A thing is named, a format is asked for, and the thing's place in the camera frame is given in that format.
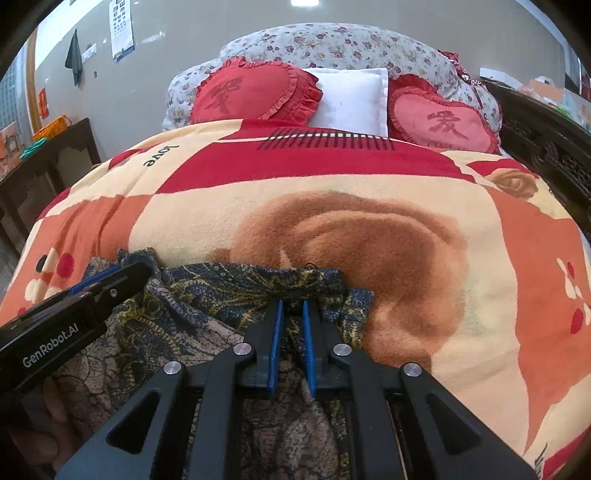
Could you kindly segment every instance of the wooden door frame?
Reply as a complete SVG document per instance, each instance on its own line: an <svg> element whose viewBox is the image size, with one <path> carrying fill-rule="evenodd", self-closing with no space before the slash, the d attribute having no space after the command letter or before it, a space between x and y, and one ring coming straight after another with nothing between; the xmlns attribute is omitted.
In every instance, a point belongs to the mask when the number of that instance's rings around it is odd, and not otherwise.
<svg viewBox="0 0 591 480"><path fill-rule="evenodd" d="M41 116L39 115L39 105L37 103L37 89L35 88L35 44L37 43L37 29L28 39L27 58L25 60L25 82L27 84L27 103L29 108L29 118L31 120L31 130L38 132L41 125Z"/></svg>

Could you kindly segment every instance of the dark towel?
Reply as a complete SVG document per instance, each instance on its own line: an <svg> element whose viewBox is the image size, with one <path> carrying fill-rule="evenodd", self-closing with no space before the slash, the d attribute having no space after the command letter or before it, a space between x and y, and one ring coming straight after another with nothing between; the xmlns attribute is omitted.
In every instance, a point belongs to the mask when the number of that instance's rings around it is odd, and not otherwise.
<svg viewBox="0 0 591 480"><path fill-rule="evenodd" d="M74 30L72 40L70 41L70 50L68 50L68 56L66 57L65 67L72 69L74 74L74 85L78 85L80 76L82 75L82 55L80 54L80 47L78 45L77 30Z"/></svg>
<svg viewBox="0 0 591 480"><path fill-rule="evenodd" d="M245 401L242 479L347 479L348 440L340 402L310 398L304 374L299 323L293 308L317 298L325 321L337 323L343 338L361 346L372 293L346 288L338 270L272 270L236 264L193 264L161 268L152 249L120 252L127 266L141 260L153 277L143 295L119 306L108 331L54 375L70 418L84 437L98 428L171 359L195 365L241 342L260 322L269 299L286 303L280 384L273 400ZM85 278L111 266L92 259Z"/></svg>

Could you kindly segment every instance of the carved wooden headboard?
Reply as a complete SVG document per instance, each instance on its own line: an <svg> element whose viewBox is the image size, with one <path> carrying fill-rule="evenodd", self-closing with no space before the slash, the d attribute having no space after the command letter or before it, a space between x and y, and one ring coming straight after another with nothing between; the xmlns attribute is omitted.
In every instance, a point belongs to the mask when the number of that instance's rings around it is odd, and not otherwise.
<svg viewBox="0 0 591 480"><path fill-rule="evenodd" d="M591 241L591 136L552 107L481 80L501 105L503 148L548 183Z"/></svg>

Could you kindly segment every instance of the floral bedspread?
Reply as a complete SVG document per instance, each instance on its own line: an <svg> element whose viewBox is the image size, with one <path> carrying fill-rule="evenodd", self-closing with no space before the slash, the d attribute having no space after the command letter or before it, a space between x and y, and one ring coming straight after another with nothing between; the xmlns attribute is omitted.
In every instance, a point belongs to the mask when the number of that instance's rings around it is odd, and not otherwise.
<svg viewBox="0 0 591 480"><path fill-rule="evenodd" d="M341 270L375 295L363 348L421 363L540 478L591 424L589 245L512 159L277 121L164 132L46 208L0 323L149 247L164 267Z"/></svg>

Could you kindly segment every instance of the red heart-shaped cushion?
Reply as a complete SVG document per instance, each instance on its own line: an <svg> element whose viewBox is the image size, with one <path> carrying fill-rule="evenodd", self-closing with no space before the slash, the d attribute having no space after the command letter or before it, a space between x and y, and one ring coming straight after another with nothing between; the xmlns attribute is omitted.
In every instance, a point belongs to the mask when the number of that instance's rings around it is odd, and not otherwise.
<svg viewBox="0 0 591 480"><path fill-rule="evenodd" d="M427 93L437 93L437 89L424 78L421 78L414 73L404 73L395 79L388 79L388 97L390 97L390 95L396 90L404 87L417 87L421 90L425 90Z"/></svg>
<svg viewBox="0 0 591 480"><path fill-rule="evenodd" d="M280 61L227 60L197 88L191 123L274 118L305 124L322 98L317 82Z"/></svg>
<svg viewBox="0 0 591 480"><path fill-rule="evenodd" d="M390 120L403 140L423 147L498 153L496 135L470 105L445 100L417 87L397 89L388 99Z"/></svg>

